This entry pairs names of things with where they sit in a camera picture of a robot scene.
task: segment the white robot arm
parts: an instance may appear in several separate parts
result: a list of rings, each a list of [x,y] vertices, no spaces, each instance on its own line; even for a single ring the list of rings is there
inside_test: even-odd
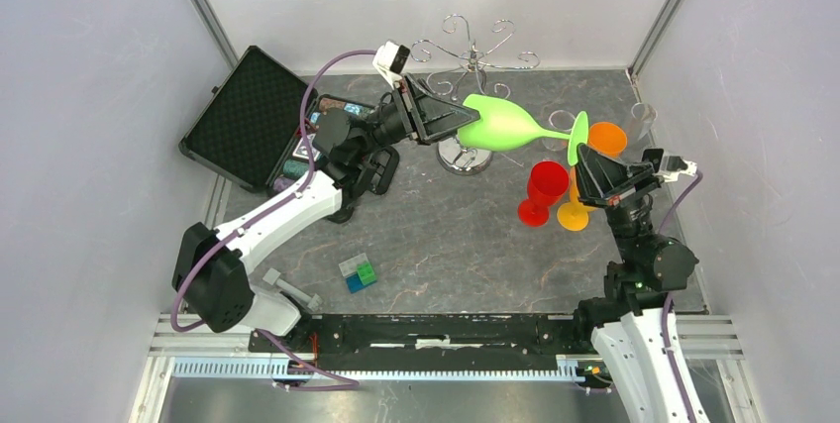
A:
[[[288,195],[295,198],[282,208],[282,213],[272,213],[248,230],[240,230],[238,238],[228,244],[228,249],[239,252],[248,277],[257,265],[280,245],[316,221],[336,213],[342,204],[342,191],[333,179],[316,171],[315,177],[303,192],[297,192],[305,178],[274,196],[248,214],[219,225],[216,235],[222,239],[240,230],[242,224],[272,208]],[[285,336],[300,319],[300,311],[288,298],[278,292],[268,292],[251,287],[254,303],[239,322],[255,329],[266,329],[276,336]]]

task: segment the metal frame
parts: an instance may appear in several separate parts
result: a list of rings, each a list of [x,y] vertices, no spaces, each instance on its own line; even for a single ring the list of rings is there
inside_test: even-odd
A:
[[[216,12],[213,11],[210,1],[191,1],[192,5],[195,6],[196,12],[198,12],[198,16],[201,18],[201,22],[205,27],[207,27],[207,31],[210,32],[210,36],[213,38],[213,43],[216,44],[216,47],[219,49],[219,52],[224,57],[228,66],[233,68],[237,63],[239,56],[237,55],[236,50],[234,50],[234,46],[228,38],[228,34],[225,33],[225,29],[222,28],[219,18],[216,17]]]
[[[630,82],[632,84],[636,84],[636,78],[638,77],[639,72],[641,72],[645,67],[645,64],[651,57],[651,53],[662,37],[663,32],[668,27],[668,24],[671,22],[671,18],[674,17],[674,14],[682,1],[683,0],[665,1],[659,15],[657,15],[657,18],[654,21],[654,25],[648,32],[647,37],[645,37],[645,41],[642,42],[639,52],[636,53],[636,57],[633,59],[633,62],[630,63],[630,66],[627,67],[627,74],[630,77]]]
[[[178,317],[182,325],[198,320],[194,314]],[[678,315],[677,331],[685,357],[715,360],[724,379],[724,389],[736,423],[763,421],[748,384],[744,353],[732,320],[728,316]],[[154,423],[160,418],[163,402],[173,376],[198,378],[277,378],[307,379],[288,371],[283,354],[250,353],[252,329],[238,325],[214,334],[207,327],[181,334],[172,330],[169,315],[161,314],[152,338],[146,369],[132,407],[132,423]],[[299,354],[312,359],[310,354]],[[545,371],[464,371],[464,372],[342,372],[362,380],[457,380],[457,381],[565,381],[577,378],[573,369],[579,362],[601,362],[598,355],[557,355],[558,369]]]

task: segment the stand base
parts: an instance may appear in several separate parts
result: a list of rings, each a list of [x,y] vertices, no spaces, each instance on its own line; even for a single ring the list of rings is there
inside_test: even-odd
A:
[[[443,168],[456,175],[476,175],[493,160],[492,152],[465,148],[454,137],[438,143],[437,156]]]

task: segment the cable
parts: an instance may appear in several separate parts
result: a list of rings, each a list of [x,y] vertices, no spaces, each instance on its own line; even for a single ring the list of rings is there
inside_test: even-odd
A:
[[[351,378],[347,378],[345,376],[336,375],[334,373],[328,372],[326,370],[318,369],[317,367],[309,364],[308,362],[300,359],[299,357],[295,356],[291,351],[289,351],[286,346],[280,342],[271,332],[264,330],[264,329],[257,329],[257,332],[262,334],[263,337],[268,339],[275,347],[280,349],[281,352],[286,354],[290,359],[297,362],[299,365],[304,367],[309,371],[314,371],[319,375],[326,376],[327,378],[332,378],[333,380],[342,381],[343,385],[329,385],[329,386],[287,386],[286,389],[291,391],[339,391],[339,390],[353,390],[359,386],[358,380],[353,380]]]
[[[677,207],[683,203],[683,200],[685,200],[691,191],[700,184],[701,180],[703,180],[703,172],[698,170],[697,177],[694,181],[682,191],[680,196],[677,197],[677,200],[674,201],[674,204],[671,205],[671,208],[668,209],[668,213],[665,214],[665,218],[662,220],[657,233],[662,233],[665,227],[674,218],[674,212],[677,210]],[[696,421],[694,418],[694,407],[691,405],[691,399],[688,397],[688,390],[685,388],[683,376],[680,375],[680,368],[677,366],[677,357],[675,357],[674,353],[671,352],[671,336],[668,334],[668,314],[671,312],[671,308],[673,306],[674,294],[669,292],[665,296],[665,304],[662,306],[662,338],[665,340],[665,350],[666,354],[668,354],[668,362],[671,364],[671,371],[674,373],[674,379],[677,381],[677,388],[680,391],[682,404],[685,405],[685,410],[688,412],[688,421],[690,423],[694,423]]]
[[[300,131],[302,131],[302,132],[306,131],[306,107],[309,105],[309,96],[312,95],[312,91],[315,89],[315,83],[317,83],[318,80],[321,79],[321,76],[323,76],[324,73],[326,73],[327,70],[330,69],[330,67],[332,65],[338,63],[339,61],[341,61],[344,58],[347,58],[347,57],[350,57],[350,56],[357,56],[357,55],[374,55],[374,54],[376,54],[376,51],[374,51],[374,50],[354,50],[352,52],[342,53],[342,54],[336,56],[335,58],[331,59],[330,61],[328,61],[327,64],[325,64],[315,74],[315,77],[312,78],[312,81],[310,81],[309,85],[306,87],[306,92],[303,93],[303,99],[300,101],[300,115],[299,115],[299,118],[298,118],[299,119]],[[192,284],[192,281],[195,279],[195,276],[198,275],[199,271],[201,271],[201,269],[204,268],[204,266],[210,261],[210,259],[213,258],[217,253],[219,253],[219,251],[222,248],[226,247],[229,243],[231,243],[235,239],[241,237],[242,234],[240,233],[240,230],[242,230],[243,231],[242,233],[244,234],[245,232],[248,231],[248,229],[253,227],[260,220],[262,220],[263,218],[267,217],[268,215],[274,213],[275,211],[279,210],[285,204],[294,200],[297,197],[297,194],[306,190],[306,187],[308,187],[309,184],[312,182],[312,179],[315,178],[315,161],[314,161],[315,155],[313,154],[313,151],[312,151],[312,142],[309,140],[309,135],[308,134],[301,134],[301,139],[303,140],[303,147],[306,148],[306,152],[307,152],[307,155],[308,155],[308,158],[307,158],[308,168],[307,168],[306,177],[303,179],[303,183],[301,183],[300,187],[298,187],[298,189],[295,190],[295,193],[290,193],[290,194],[286,195],[279,202],[275,203],[274,205],[272,205],[272,206],[266,208],[265,210],[263,210],[261,213],[252,217],[250,220],[245,222],[242,225],[242,227],[240,227],[237,231],[231,232],[227,237],[220,240],[219,243],[214,245],[213,248],[211,248],[206,254],[204,254],[204,256],[201,257],[200,260],[198,260],[198,262],[195,264],[195,266],[190,270],[190,272],[184,278],[181,285],[178,287],[177,294],[175,295],[175,301],[172,303],[172,309],[171,309],[171,312],[169,313],[169,322],[172,326],[172,329],[174,329],[177,332],[187,332],[187,331],[191,331],[191,330],[197,328],[198,326],[204,324],[204,321],[199,319],[198,321],[196,321],[192,324],[189,324],[187,326],[181,326],[180,324],[178,324],[178,308],[181,305],[181,301],[183,301],[184,295],[186,294],[186,290],[189,288],[190,284]],[[273,344],[275,344],[284,354],[286,354],[291,359],[295,360],[296,362],[298,362],[299,364],[301,364],[305,368],[307,368],[309,370],[312,370],[316,373],[322,374],[324,376],[327,376],[329,378],[334,378],[336,380],[344,381],[344,382],[348,383],[347,385],[334,385],[334,386],[325,386],[325,387],[295,387],[294,388],[295,390],[300,390],[300,391],[345,390],[345,389],[349,389],[351,387],[356,387],[356,386],[359,385],[359,383],[355,380],[351,380],[349,378],[344,378],[342,376],[338,376],[338,375],[335,375],[333,373],[329,373],[327,371],[317,369],[317,368],[309,365],[308,363],[304,363],[303,361],[298,359],[297,356],[295,356],[288,349],[286,349],[280,343],[280,341],[277,338],[275,338],[275,336],[272,335],[270,332],[264,331],[263,329],[257,329],[257,331],[261,332],[267,339],[269,339]]]
[[[703,172],[698,169],[697,177],[695,177],[694,181],[688,187],[686,187],[685,190],[682,191],[680,196],[677,197],[677,200],[674,201],[674,204],[671,206],[671,208],[668,209],[668,213],[666,213],[665,218],[662,219],[662,223],[659,225],[657,233],[662,233],[662,231],[665,230],[665,227],[668,226],[669,223],[671,223],[671,220],[674,218],[674,212],[677,211],[677,207],[679,207],[680,204],[683,203],[683,200],[685,200],[685,198],[691,193],[691,191],[694,190],[694,188],[697,187],[698,184],[700,184],[701,180],[703,180]]]

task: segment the gray floor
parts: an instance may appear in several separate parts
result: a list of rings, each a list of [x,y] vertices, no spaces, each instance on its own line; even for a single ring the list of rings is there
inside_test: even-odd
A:
[[[592,123],[620,122],[635,102],[623,71],[530,71],[490,79],[508,84],[509,99],[540,121],[566,109],[585,110]],[[385,84],[376,75],[328,76],[317,88],[376,104]],[[363,197],[344,225],[321,221],[307,228],[269,256],[256,279],[273,267],[304,291],[320,294],[325,312],[572,312],[579,300],[602,295],[606,264],[618,259],[603,212],[592,213],[579,233],[554,219],[528,228],[516,216],[531,166],[544,159],[566,165],[565,153],[551,153],[537,141],[496,154],[488,170],[462,177],[444,171],[433,148],[406,141],[397,149],[400,170],[387,194]],[[624,156],[637,159],[640,151]],[[671,200],[665,190],[654,198],[658,223]],[[226,220],[263,200],[234,189]],[[367,253],[378,282],[351,294],[338,263],[359,253]],[[678,295],[677,308],[702,308],[694,279]]]
[[[733,422],[714,362],[691,361],[703,409]],[[628,421],[618,394],[591,395],[570,383],[367,381],[359,390],[286,393],[268,381],[175,378],[161,422],[614,422]]]

